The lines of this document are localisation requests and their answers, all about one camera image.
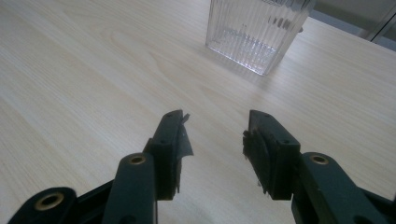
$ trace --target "transparent plastic box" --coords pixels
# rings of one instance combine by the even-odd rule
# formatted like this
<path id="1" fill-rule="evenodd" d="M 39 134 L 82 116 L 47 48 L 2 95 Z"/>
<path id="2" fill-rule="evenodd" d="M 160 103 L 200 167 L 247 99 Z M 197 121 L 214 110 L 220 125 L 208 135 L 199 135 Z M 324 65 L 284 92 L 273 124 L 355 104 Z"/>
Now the transparent plastic box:
<path id="1" fill-rule="evenodd" d="M 315 0 L 212 0 L 206 45 L 267 74 L 285 55 Z"/>

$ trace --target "light wood tabletop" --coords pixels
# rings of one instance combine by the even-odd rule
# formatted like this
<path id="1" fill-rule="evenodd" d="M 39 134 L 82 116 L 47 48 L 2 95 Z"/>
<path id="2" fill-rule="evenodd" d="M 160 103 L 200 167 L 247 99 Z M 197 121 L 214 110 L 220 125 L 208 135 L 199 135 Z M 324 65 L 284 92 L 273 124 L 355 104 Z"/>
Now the light wood tabletop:
<path id="1" fill-rule="evenodd" d="M 210 0 L 0 1 L 0 223 L 31 196 L 81 195 L 191 114 L 194 151 L 159 223 L 294 223 L 242 154 L 248 113 L 273 115 L 355 183 L 396 192 L 396 52 L 308 19 L 261 77 L 205 47 Z"/>

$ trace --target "floor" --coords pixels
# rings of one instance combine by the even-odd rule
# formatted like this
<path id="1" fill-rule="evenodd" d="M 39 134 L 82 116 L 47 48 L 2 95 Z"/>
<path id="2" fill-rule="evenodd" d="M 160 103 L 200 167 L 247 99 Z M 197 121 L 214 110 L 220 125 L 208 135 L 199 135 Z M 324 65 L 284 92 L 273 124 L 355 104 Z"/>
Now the floor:
<path id="1" fill-rule="evenodd" d="M 318 20 L 318 21 L 323 21 L 331 26 L 334 26 L 340 30 L 343 30 L 343 31 L 348 32 L 353 35 L 359 36 L 359 33 L 361 32 L 361 28 L 359 28 L 357 26 L 354 26 L 354 25 L 349 24 L 344 21 L 340 21 L 334 17 L 328 16 L 324 13 L 321 13 L 321 12 L 318 12 L 315 10 L 313 10 L 309 16 Z M 384 48 L 396 51 L 396 41 L 388 39 L 384 36 L 381 37 L 376 44 L 378 44 Z"/>

